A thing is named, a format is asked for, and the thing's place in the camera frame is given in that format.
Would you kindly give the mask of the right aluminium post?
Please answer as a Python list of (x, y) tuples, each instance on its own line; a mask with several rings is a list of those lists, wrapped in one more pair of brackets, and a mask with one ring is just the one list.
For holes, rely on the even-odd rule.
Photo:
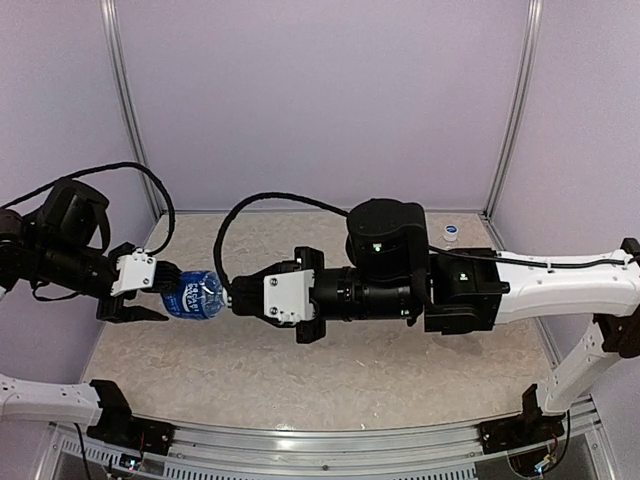
[(488, 223), (491, 223), (496, 216), (516, 148), (528, 98), (531, 76), (535, 65), (543, 4), (544, 2), (542, 0), (530, 0), (527, 3), (528, 9), (523, 44), (518, 63), (514, 92), (510, 103), (505, 133), (499, 150), (498, 163), (483, 209), (484, 217)]

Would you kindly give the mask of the aluminium post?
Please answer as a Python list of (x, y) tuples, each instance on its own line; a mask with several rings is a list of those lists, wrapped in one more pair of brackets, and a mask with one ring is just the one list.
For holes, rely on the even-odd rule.
[(150, 169), (128, 81), (124, 48), (119, 28), (117, 2), (114, 0), (101, 0), (99, 5), (126, 137), (129, 141), (134, 161)]
[(505, 133), (499, 150), (498, 163), (483, 209), (484, 217), (488, 223), (491, 223), (496, 216), (516, 148), (528, 98), (531, 76), (535, 65), (543, 4), (544, 2), (542, 0), (530, 0), (527, 3), (528, 9), (523, 44), (518, 63), (514, 92), (510, 103)]

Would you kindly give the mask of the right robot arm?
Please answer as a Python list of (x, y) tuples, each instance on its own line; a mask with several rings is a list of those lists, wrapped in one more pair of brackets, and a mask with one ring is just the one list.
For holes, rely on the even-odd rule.
[(416, 203), (377, 198), (344, 213), (349, 265), (329, 268), (321, 251), (224, 278), (239, 316), (292, 328), (300, 344), (322, 339), (330, 320), (422, 321), (428, 332), (463, 335), (517, 320), (589, 314), (579, 344), (523, 395), (511, 433), (523, 444), (546, 432), (612, 365), (639, 354), (639, 244), (600, 255), (532, 257), (493, 249), (432, 246)]

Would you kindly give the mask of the blue label bottle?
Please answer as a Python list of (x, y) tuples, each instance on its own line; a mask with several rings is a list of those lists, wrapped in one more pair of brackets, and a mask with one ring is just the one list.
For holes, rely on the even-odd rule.
[(186, 320), (210, 320), (226, 307), (224, 288), (215, 271), (186, 271), (178, 287), (161, 295), (169, 315)]

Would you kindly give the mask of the blue white loose cap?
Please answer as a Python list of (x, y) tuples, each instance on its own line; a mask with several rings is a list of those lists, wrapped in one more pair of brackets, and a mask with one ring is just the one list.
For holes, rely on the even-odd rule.
[(442, 232), (442, 239), (447, 249), (455, 248), (459, 241), (459, 229), (456, 225), (446, 225)]

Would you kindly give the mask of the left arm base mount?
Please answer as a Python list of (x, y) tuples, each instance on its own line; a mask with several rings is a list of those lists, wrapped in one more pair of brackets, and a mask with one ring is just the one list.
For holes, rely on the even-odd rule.
[(135, 416), (123, 392), (110, 380), (91, 380), (98, 395), (100, 416), (86, 433), (92, 439), (129, 448), (141, 453), (167, 456), (175, 426), (168, 422)]

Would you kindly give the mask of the aluminium front rail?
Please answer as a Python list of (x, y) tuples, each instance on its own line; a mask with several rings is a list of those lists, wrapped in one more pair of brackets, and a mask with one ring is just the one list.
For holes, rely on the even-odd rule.
[(618, 474), (593, 401), (570, 410), (570, 435), (518, 449), (489, 451), (477, 421), (391, 430), (301, 432), (213, 427), (174, 428), (164, 454), (134, 451), (48, 431), (36, 479), (535, 479), (546, 452), (559, 464), (546, 479), (615, 479)]

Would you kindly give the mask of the left aluminium post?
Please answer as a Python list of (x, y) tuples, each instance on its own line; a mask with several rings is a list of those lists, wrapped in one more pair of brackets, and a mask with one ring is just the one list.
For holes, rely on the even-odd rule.
[(134, 161), (150, 169), (128, 81), (124, 48), (119, 28), (117, 2), (114, 0), (101, 0), (99, 5), (126, 137), (129, 141)]

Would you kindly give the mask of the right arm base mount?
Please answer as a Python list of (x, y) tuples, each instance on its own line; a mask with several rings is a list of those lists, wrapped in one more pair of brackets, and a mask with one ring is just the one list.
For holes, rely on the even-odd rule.
[(559, 438), (565, 434), (566, 414), (544, 414), (537, 400), (538, 386), (532, 384), (522, 394), (520, 413), (478, 424), (477, 430), (484, 454), (527, 447)]

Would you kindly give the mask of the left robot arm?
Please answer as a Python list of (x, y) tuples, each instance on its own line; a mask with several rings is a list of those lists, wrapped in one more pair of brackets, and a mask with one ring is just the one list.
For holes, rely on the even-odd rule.
[[(61, 179), (44, 204), (27, 215), (2, 208), (2, 293), (21, 280), (34, 290), (56, 285), (73, 296), (96, 299), (100, 321), (166, 320), (166, 315), (130, 302), (138, 292), (173, 292), (180, 269), (130, 243), (110, 250), (108, 205), (94, 188)], [(108, 434), (121, 445), (133, 443), (144, 424), (133, 416), (119, 387), (107, 380), (63, 385), (2, 376), (1, 417), (75, 423), (93, 438)]]

